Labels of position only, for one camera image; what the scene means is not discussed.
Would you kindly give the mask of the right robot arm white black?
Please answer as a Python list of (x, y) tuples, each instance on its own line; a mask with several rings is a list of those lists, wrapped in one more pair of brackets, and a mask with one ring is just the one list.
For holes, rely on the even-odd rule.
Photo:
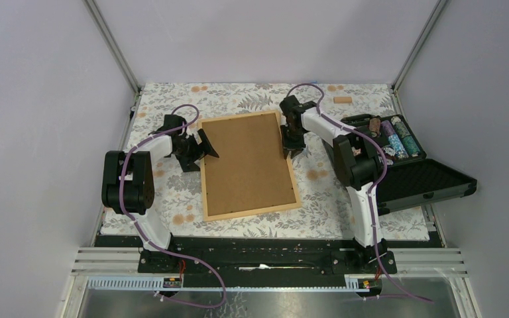
[(280, 127), (285, 158), (294, 158), (306, 148), (306, 133), (316, 134), (332, 148), (333, 170), (347, 189), (355, 218), (350, 261), (360, 272), (391, 274), (387, 266), (394, 261), (379, 233), (376, 199), (377, 185), (387, 172), (381, 147), (369, 133), (330, 117), (313, 101), (300, 103), (289, 95), (280, 102), (280, 110), (285, 118)]

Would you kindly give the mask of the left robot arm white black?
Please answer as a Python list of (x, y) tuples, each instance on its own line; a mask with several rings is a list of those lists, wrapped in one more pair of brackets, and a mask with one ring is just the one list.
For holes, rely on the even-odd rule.
[(156, 252), (154, 264), (163, 272), (175, 270), (185, 255), (170, 248), (172, 232), (154, 216), (155, 200), (153, 166), (163, 158), (175, 157), (183, 172), (198, 172), (197, 161), (219, 155), (206, 132), (187, 132), (185, 118), (169, 114), (163, 125), (128, 151), (106, 153), (103, 167), (101, 200), (105, 207), (129, 218), (137, 230), (144, 249)]

